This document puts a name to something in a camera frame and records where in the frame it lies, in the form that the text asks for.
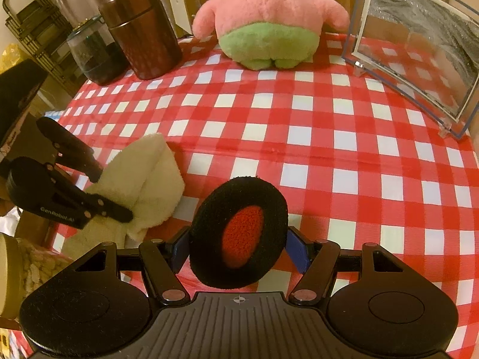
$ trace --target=metal screw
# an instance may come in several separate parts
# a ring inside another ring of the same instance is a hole
[[[183,298],[186,297],[184,291],[177,289],[166,290],[162,293],[161,296],[168,302],[181,301]]]
[[[300,302],[313,301],[317,295],[313,290],[297,290],[293,293],[293,296]]]

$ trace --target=black foam ear pad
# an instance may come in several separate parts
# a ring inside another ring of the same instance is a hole
[[[263,229],[246,264],[230,268],[223,259],[223,233],[236,213],[248,206],[263,211]],[[270,183],[237,177],[218,187],[201,204],[190,231],[190,264],[205,285],[238,289],[257,282],[275,264],[286,245],[288,207]]]

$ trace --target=white towel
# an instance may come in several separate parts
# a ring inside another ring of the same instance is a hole
[[[143,241],[149,228],[172,214],[184,191],[178,165],[160,133],[131,143],[104,168],[96,184],[85,192],[99,194],[133,212],[130,223],[95,216],[83,230],[65,240],[62,253],[72,259],[99,243],[111,241],[125,246],[128,235]]]

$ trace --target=red earmuff pad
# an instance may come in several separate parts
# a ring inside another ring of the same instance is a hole
[[[201,204],[190,231],[190,264],[205,285],[238,289],[257,282],[286,245],[288,208],[270,183],[238,177]]]

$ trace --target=yellow plastic bag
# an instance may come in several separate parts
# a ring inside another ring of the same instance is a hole
[[[0,59],[0,74],[28,58],[28,54],[18,44],[9,44]]]

